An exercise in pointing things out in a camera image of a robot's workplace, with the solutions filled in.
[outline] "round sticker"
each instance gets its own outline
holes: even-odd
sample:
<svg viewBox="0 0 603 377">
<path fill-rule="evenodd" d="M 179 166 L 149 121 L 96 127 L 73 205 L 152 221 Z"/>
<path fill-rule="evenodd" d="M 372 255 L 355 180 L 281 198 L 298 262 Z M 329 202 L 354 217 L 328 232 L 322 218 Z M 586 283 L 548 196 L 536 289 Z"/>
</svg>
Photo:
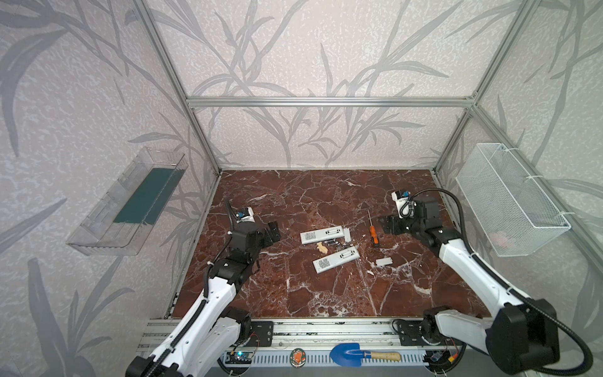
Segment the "round sticker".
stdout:
<svg viewBox="0 0 603 377">
<path fill-rule="evenodd" d="M 306 364 L 306 351 L 301 348 L 296 348 L 291 351 L 291 356 L 289 356 L 289 361 L 293 368 L 301 368 L 304 364 Z"/>
</svg>

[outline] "shovel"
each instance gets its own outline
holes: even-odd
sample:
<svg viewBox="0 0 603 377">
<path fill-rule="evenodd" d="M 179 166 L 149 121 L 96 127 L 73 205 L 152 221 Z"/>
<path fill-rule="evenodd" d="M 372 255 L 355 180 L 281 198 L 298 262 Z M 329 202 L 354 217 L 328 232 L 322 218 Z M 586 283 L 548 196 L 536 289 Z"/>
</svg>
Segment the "shovel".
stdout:
<svg viewBox="0 0 603 377">
<path fill-rule="evenodd" d="M 358 343 L 338 344 L 331 350 L 329 355 L 337 365 L 342 367 L 359 367 L 362 365 L 362 359 L 381 359 L 400 361 L 402 357 L 397 352 L 375 352 L 360 349 Z"/>
</svg>

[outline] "shovel blade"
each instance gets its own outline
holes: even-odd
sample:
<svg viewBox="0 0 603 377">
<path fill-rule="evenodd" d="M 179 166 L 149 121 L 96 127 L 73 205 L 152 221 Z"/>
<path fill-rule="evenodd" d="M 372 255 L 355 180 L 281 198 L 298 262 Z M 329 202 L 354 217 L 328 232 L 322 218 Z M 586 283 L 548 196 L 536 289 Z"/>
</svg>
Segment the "shovel blade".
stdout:
<svg viewBox="0 0 603 377">
<path fill-rule="evenodd" d="M 358 343 L 342 343 L 336 345 L 329 355 L 337 365 L 342 367 L 360 367 L 364 355 Z"/>
</svg>

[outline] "screwdriver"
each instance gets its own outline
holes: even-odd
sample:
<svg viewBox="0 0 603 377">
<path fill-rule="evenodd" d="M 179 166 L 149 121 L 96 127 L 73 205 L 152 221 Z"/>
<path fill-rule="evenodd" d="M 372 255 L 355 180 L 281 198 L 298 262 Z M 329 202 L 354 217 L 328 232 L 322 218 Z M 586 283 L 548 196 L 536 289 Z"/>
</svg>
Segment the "screwdriver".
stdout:
<svg viewBox="0 0 603 377">
<path fill-rule="evenodd" d="M 377 238 L 377 232 L 375 232 L 375 227 L 373 226 L 373 220 L 371 219 L 371 212 L 369 210 L 367 210 L 367 212 L 368 212 L 368 220 L 371 222 L 371 227 L 369 228 L 371 230 L 371 242 L 373 243 L 373 246 L 379 247 L 379 238 Z"/>
</svg>

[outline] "robotic arm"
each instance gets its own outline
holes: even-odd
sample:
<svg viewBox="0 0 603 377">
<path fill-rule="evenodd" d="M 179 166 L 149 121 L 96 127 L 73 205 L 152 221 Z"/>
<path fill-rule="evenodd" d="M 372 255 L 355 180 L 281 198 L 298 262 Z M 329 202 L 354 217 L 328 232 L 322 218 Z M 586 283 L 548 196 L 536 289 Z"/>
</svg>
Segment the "robotic arm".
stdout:
<svg viewBox="0 0 603 377">
<path fill-rule="evenodd" d="M 557 320 L 555 309 L 546 300 L 532 300 L 492 269 L 470 247 L 466 239 L 463 209 L 451 192 L 427 189 L 450 195 L 459 211 L 461 233 L 443 227 L 440 206 L 435 198 L 413 200 L 408 192 L 396 191 L 397 214 L 381 217 L 385 233 L 410 233 L 427 246 L 436 257 L 452 267 L 488 308 L 494 320 L 462 314 L 447 307 L 426 310 L 421 334 L 429 343 L 439 344 L 446 337 L 459 339 L 492 357 L 505 373 L 513 375 L 534 369 L 553 375 L 579 375 L 592 366 L 588 345 L 571 329 Z M 584 361 L 567 370 L 543 366 L 559 361 L 557 328 L 567 333 L 582 349 Z"/>
<path fill-rule="evenodd" d="M 280 232 L 276 222 L 260 229 L 251 208 L 236 214 L 228 202 L 226 208 L 230 236 L 208 263 L 203 292 L 149 358 L 137 356 L 130 363 L 125 377 L 201 377 L 225 349 L 250 338 L 249 313 L 228 305 L 251 276 L 253 265 L 259 266 L 260 250 L 280 241 Z M 220 258 L 227 246 L 229 254 Z"/>
</svg>

